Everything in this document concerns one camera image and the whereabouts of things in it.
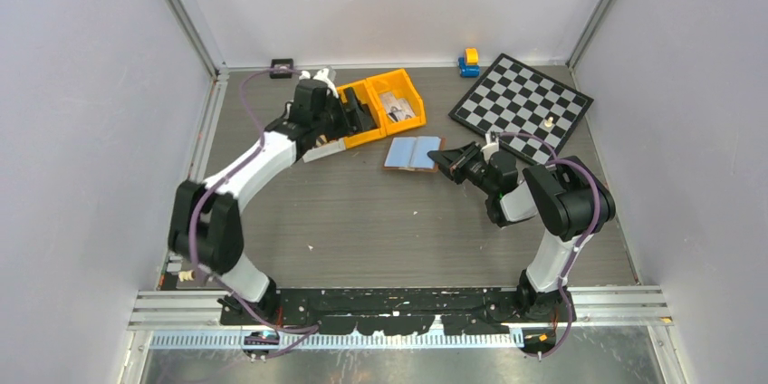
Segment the brown leather card holder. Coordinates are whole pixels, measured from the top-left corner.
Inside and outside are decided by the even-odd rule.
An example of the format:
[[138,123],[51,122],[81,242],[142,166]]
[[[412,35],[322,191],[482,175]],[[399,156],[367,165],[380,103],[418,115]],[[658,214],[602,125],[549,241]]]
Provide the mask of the brown leather card holder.
[[414,172],[435,172],[437,163],[428,155],[441,150],[444,139],[437,136],[396,137],[390,144],[383,162],[384,169]]

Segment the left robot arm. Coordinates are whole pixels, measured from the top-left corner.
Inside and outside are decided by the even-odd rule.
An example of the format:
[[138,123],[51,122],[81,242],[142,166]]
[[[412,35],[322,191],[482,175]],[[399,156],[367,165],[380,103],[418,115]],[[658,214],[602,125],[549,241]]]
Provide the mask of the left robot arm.
[[337,90],[316,78],[299,81],[283,113],[259,130],[249,150],[206,180],[187,179],[177,187],[168,249],[229,288],[228,306],[242,309],[257,324],[274,321],[280,294],[275,280],[245,253],[242,212],[320,139],[334,141],[376,129],[373,112],[351,88]]

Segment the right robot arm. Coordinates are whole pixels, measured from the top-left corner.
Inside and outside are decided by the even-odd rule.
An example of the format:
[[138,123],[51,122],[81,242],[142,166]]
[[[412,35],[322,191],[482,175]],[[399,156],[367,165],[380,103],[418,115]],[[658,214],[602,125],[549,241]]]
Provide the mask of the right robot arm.
[[521,273],[513,310],[534,322],[553,316],[568,300],[567,279],[582,247],[615,216],[608,189],[576,157],[519,169],[515,155],[496,142],[427,155],[451,181],[469,181],[485,193],[493,224],[542,220],[542,241]]

